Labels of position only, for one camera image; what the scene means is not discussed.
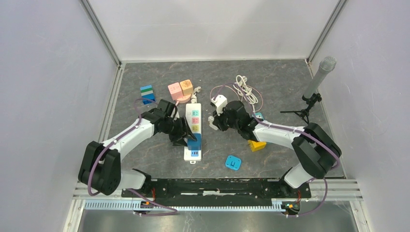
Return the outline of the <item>dark blue cube socket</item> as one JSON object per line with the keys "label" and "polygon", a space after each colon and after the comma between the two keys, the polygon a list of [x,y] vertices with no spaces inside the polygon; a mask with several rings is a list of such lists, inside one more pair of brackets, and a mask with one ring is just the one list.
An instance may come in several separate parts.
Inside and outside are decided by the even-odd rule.
{"label": "dark blue cube socket", "polygon": [[187,140],[188,150],[199,151],[202,150],[202,135],[200,133],[194,133],[196,141],[193,139]]}

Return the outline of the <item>white long power strip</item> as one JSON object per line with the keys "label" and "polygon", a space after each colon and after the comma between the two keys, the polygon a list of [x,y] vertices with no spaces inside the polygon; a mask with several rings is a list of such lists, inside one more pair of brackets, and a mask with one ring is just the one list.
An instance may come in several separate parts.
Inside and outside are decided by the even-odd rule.
{"label": "white long power strip", "polygon": [[[202,135],[202,110],[200,103],[187,103],[185,117],[193,133]],[[191,151],[188,147],[184,148],[184,161],[195,164],[202,160],[202,150]]]}

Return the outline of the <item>white plug adapter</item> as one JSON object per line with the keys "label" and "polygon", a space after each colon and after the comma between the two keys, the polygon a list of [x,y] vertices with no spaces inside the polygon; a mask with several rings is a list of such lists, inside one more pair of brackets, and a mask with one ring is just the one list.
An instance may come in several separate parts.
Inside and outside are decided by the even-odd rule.
{"label": "white plug adapter", "polygon": [[216,131],[218,130],[218,127],[216,125],[214,125],[214,117],[213,116],[208,117],[208,124],[213,130],[216,130]]}

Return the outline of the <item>teal power strip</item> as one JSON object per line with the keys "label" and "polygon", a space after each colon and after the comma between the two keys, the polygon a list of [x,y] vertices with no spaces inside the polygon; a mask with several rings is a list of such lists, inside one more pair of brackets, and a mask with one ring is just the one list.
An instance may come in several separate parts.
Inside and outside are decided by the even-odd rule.
{"label": "teal power strip", "polygon": [[264,121],[264,117],[263,117],[262,113],[256,112],[256,113],[255,113],[255,116],[256,116],[258,119],[260,119],[261,121]]}

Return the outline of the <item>yellow cube socket adapter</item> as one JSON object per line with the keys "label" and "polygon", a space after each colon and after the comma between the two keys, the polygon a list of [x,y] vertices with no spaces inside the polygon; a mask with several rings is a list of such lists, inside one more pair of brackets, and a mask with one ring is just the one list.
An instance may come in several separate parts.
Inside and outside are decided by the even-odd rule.
{"label": "yellow cube socket adapter", "polygon": [[252,152],[262,150],[266,147],[267,142],[248,140],[248,145]]}

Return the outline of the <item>blue plug adapter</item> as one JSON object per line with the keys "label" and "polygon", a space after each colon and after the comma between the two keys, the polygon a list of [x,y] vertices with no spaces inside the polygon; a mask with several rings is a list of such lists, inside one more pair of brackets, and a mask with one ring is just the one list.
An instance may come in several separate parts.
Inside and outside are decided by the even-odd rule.
{"label": "blue plug adapter", "polygon": [[242,160],[238,157],[229,155],[225,161],[225,166],[231,170],[238,171],[242,164]]}

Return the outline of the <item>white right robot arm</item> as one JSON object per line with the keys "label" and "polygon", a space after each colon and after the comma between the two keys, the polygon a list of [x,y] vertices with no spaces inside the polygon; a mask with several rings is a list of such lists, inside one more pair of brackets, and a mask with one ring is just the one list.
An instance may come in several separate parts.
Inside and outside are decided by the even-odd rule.
{"label": "white right robot arm", "polygon": [[228,102],[222,95],[212,99],[211,105],[215,111],[208,122],[213,129],[234,129],[245,140],[272,143],[295,152],[299,163],[284,174],[279,184],[279,191],[285,197],[292,197],[310,180],[323,179],[340,165],[341,149],[316,123],[305,127],[270,123],[251,116],[243,102]]}

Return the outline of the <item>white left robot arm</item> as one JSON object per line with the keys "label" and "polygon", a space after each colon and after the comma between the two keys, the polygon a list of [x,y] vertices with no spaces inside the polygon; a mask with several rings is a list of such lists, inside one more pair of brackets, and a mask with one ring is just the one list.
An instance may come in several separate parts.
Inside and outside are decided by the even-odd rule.
{"label": "white left robot arm", "polygon": [[87,186],[90,196],[111,195],[117,189],[133,189],[140,197],[148,196],[152,184],[142,171],[124,171],[122,160],[138,145],[157,133],[169,136],[174,146],[187,146],[197,141],[185,116],[177,117],[177,106],[160,100],[156,107],[140,113],[135,122],[104,142],[90,142],[85,149],[78,180]]}

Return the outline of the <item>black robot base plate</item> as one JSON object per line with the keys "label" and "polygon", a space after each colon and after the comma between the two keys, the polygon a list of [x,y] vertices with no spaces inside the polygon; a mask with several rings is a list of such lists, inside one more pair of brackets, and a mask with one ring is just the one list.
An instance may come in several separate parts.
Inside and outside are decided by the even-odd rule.
{"label": "black robot base plate", "polygon": [[307,183],[291,188],[270,178],[158,178],[147,180],[138,193],[164,206],[270,206],[272,199],[310,198]]}

